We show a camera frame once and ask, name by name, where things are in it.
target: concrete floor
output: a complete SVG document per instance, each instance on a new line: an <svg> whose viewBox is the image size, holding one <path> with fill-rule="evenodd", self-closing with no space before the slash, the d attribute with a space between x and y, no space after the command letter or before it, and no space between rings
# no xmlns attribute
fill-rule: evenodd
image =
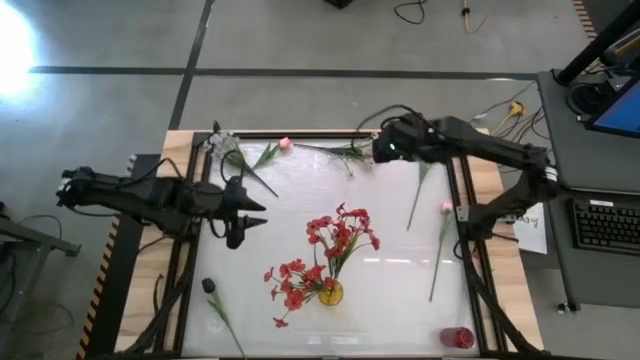
<svg viewBox="0 0 640 360"><path fill-rule="evenodd" d="M217 0L198 66L533 73L564 66L587 44L570 0L472 1L474 21L488 16L473 35L463 31L461 3L431 0L425 22L411 26L393 14L393 6L402 2L355 0L336 11L320 0ZM16 219L42 213L60 217L65 239L83 244L77 258L51 255L22 316L25 323L49 327L64 321L51 305L60 303L72 310L75 325L47 336L15 333L10 352L18 358L37 353L75 358L107 239L108 219L55 207L61 171L90 165L122 173L130 154L158 153L182 77L20 78L16 69L24 64L184 68L204 5L205 0L0 1L0 15L11 19L0 21L0 44L8 44L2 45L8 55L0 58L0 199ZM3 29L3 24L13 27ZM20 31L20 24L30 30ZM179 128L208 129L213 120L238 129L353 128L369 113L397 102L428 117L470 119L528 84L432 75L438 79L196 76ZM535 86L519 100L529 112L540 106ZM481 125L495 127L506 112L506 106L494 110ZM539 132L546 134L545 127L540 123ZM548 145L532 133L524 141ZM506 174L505 185L516 176ZM55 230L44 221L32 224ZM640 312L585 306L576 315L558 315L553 307L563 300L558 271L527 265L527 277L548 350L634 357L640 334L633 325Z"/></svg>

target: white flower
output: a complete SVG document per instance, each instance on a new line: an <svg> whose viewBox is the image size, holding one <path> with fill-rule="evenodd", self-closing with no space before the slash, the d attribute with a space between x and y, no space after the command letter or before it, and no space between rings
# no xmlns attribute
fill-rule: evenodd
<svg viewBox="0 0 640 360"><path fill-rule="evenodd" d="M213 156L221 158L225 153L239 148L239 139L231 131L220 131L205 141L207 150L213 147Z"/></svg>

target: black floor stripe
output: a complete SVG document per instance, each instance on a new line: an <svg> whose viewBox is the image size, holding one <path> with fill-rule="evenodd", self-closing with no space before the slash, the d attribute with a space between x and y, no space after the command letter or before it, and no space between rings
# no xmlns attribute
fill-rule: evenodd
<svg viewBox="0 0 640 360"><path fill-rule="evenodd" d="M213 1L214 0L207 0L204 4L202 16L200 17L200 23L198 24L198 31L196 32L196 37L193 40L191 54L189 55L189 61L187 62L186 72L182 77L180 90L178 90L176 103L173 106L173 112L171 113L169 130L178 130L178 128L180 127L182 113L184 112L184 106L187 103L187 96L189 95L189 88L191 88L191 82L193 81L193 75L195 73L196 65L198 65L198 58L200 57L200 51L202 50L204 36L207 33L207 23L209 22L209 16L211 15Z"/></svg>
<svg viewBox="0 0 640 360"><path fill-rule="evenodd" d="M81 75L182 75L183 68L153 67L95 67L95 66L34 66L32 74L81 74Z"/></svg>
<svg viewBox="0 0 640 360"><path fill-rule="evenodd" d="M238 77L326 77L442 80L535 80L537 78L537 75L535 73L313 69L195 69L195 75Z"/></svg>

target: black keyboard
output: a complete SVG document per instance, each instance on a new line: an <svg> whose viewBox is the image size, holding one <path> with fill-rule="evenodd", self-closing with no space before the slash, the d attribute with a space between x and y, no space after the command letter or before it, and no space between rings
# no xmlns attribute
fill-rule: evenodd
<svg viewBox="0 0 640 360"><path fill-rule="evenodd" d="M640 255L640 205L571 200L569 207L575 247Z"/></svg>

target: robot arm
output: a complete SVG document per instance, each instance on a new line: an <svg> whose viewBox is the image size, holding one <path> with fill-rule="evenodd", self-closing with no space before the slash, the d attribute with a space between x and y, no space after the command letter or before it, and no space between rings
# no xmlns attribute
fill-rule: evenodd
<svg viewBox="0 0 640 360"><path fill-rule="evenodd" d="M557 173L549 165L545 148L482 134L455 117L427 121L420 114L409 113L395 118L384 124L373 147L376 162L419 159L445 163L471 155L522 170L518 183L490 203L459 209L459 221L466 222L476 238L490 238L498 219L515 219L536 203L557 195Z"/></svg>
<svg viewBox="0 0 640 360"><path fill-rule="evenodd" d="M122 178L96 173L89 167L65 170L62 177L56 193L58 206L102 205L140 222L151 222L173 238L189 234L197 218L221 220L225 232L220 237L226 237L229 248L237 249L246 229L267 222L238 216L238 210L265 210L247 196L240 177L232 177L224 189L209 183L192 184L183 178Z"/></svg>

